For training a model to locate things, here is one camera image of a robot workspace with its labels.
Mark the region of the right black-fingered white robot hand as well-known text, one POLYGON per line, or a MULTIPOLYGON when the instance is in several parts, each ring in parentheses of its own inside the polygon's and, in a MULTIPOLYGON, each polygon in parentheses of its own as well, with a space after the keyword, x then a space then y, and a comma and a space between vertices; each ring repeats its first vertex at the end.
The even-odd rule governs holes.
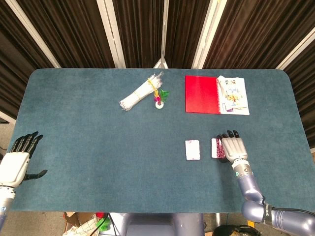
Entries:
POLYGON ((220 140, 219 161, 221 163, 233 163, 236 159, 248 159, 248 153, 244 142, 237 130, 227 130, 227 134, 218 134, 217 139, 220 140))

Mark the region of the left black-fingered white robot hand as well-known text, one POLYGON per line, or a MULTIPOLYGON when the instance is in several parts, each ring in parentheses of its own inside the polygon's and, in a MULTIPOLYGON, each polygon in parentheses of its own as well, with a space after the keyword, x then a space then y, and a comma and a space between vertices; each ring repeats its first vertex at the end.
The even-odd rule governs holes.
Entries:
POLYGON ((48 171, 42 170, 37 174, 28 174, 28 165, 37 144, 43 138, 36 131, 19 137, 12 144, 0 163, 0 185, 8 188, 18 187, 22 182, 43 177, 48 171))

